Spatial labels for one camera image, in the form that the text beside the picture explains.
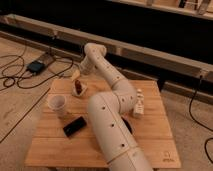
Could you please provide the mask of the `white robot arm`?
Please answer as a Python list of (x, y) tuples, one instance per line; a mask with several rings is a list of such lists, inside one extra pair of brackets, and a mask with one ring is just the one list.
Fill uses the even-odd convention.
[(153, 171), (144, 152), (121, 118), (137, 103), (137, 92), (130, 81), (106, 59), (104, 45), (87, 43), (80, 63), (82, 74), (96, 67), (110, 86), (89, 98), (87, 113), (97, 142), (110, 171)]

